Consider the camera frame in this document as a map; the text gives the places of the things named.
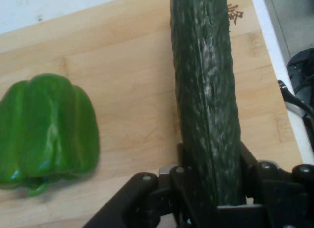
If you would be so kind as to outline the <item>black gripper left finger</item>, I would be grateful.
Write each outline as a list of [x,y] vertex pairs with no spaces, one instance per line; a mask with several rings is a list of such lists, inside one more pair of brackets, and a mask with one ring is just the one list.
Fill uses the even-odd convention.
[[213,228],[216,208],[205,195],[184,145],[179,164],[159,175],[135,174],[86,224],[86,228],[155,228],[173,214],[178,228]]

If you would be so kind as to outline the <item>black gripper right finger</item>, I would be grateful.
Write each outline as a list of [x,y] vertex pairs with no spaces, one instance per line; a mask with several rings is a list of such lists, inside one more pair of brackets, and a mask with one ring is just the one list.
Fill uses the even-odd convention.
[[299,164],[287,172],[277,163],[257,160],[240,145],[243,190],[265,211],[270,228],[314,226],[314,167]]

